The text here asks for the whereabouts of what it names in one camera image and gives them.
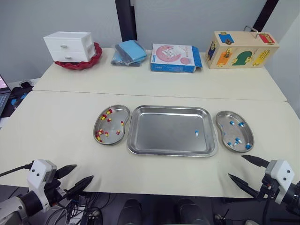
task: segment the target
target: metal handle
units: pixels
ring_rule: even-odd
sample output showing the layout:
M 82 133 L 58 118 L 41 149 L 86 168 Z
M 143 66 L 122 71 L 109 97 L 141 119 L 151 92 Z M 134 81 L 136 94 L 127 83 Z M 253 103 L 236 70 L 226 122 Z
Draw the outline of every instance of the metal handle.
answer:
M 243 31 L 245 31 L 245 29 L 246 28 L 250 28 L 251 30 L 254 30 L 255 32 L 256 32 L 256 37 L 255 38 L 257 38 L 257 36 L 258 36 L 258 30 L 257 29 L 255 29 L 255 28 L 253 28 L 253 27 L 250 27 L 250 26 L 246 26 L 245 28 L 244 28 L 244 30 Z

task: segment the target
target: blue box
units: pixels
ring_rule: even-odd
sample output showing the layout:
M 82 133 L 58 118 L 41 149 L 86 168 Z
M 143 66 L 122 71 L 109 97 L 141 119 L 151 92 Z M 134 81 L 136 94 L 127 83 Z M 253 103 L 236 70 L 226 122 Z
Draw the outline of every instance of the blue box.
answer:
M 151 71 L 193 73 L 197 67 L 202 64 L 195 46 L 153 44 Z

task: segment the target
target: wooden toy box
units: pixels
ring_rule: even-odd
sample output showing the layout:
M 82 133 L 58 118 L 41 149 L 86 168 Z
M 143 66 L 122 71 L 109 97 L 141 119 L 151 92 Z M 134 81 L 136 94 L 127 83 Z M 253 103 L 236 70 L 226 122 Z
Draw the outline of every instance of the wooden toy box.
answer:
M 210 69 L 260 68 L 278 48 L 270 33 L 215 31 L 206 60 Z

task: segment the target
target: green shape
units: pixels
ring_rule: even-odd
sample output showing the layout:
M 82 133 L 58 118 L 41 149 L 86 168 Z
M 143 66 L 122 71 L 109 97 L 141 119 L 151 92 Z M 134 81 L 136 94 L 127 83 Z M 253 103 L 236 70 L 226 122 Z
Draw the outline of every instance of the green shape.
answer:
M 245 61 L 248 57 L 251 57 L 252 52 L 242 52 L 238 55 L 236 63 L 233 63 L 233 66 L 243 66 L 245 65 Z

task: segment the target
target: white wall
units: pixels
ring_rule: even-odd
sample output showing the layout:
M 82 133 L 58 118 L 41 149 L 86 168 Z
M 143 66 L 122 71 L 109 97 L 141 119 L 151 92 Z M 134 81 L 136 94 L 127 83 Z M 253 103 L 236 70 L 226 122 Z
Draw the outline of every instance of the white wall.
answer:
M 133 0 L 137 40 L 194 45 L 205 52 L 214 31 L 253 26 L 266 0 Z
M 0 74 L 8 82 L 38 78 L 53 63 L 43 37 L 92 32 L 111 47 L 122 41 L 114 0 L 0 0 Z
M 265 67 L 300 118 L 300 1 L 280 0 L 263 30 L 280 44 Z

